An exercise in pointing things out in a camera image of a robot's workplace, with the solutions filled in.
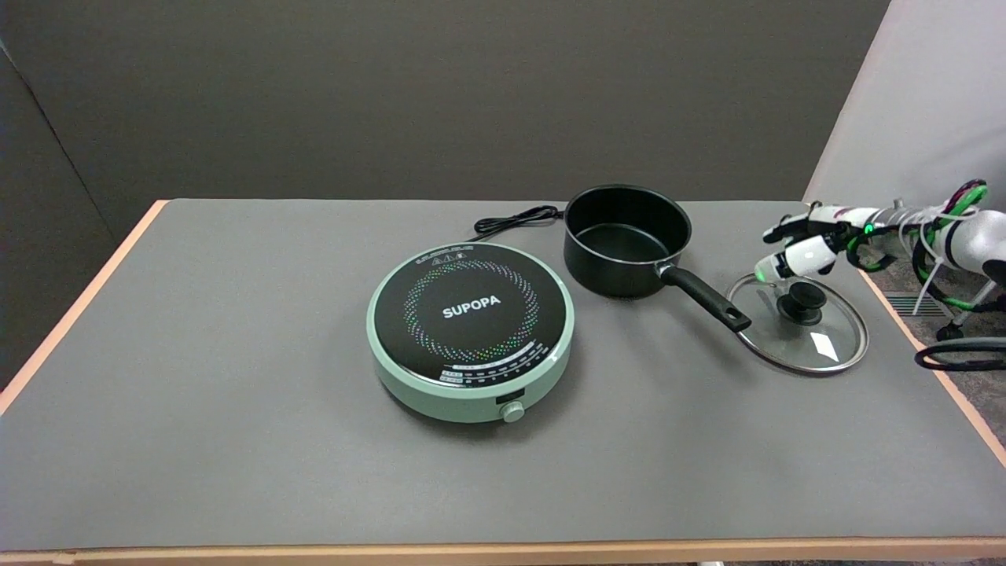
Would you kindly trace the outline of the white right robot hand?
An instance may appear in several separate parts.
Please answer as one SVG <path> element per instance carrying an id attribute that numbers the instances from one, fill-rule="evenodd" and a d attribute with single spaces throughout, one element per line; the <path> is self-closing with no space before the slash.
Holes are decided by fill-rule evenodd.
<path id="1" fill-rule="evenodd" d="M 804 214 L 786 215 L 762 234 L 779 251 L 754 264 L 754 278 L 779 282 L 812 273 L 826 274 L 848 244 L 865 233 L 880 208 L 812 203 Z"/>

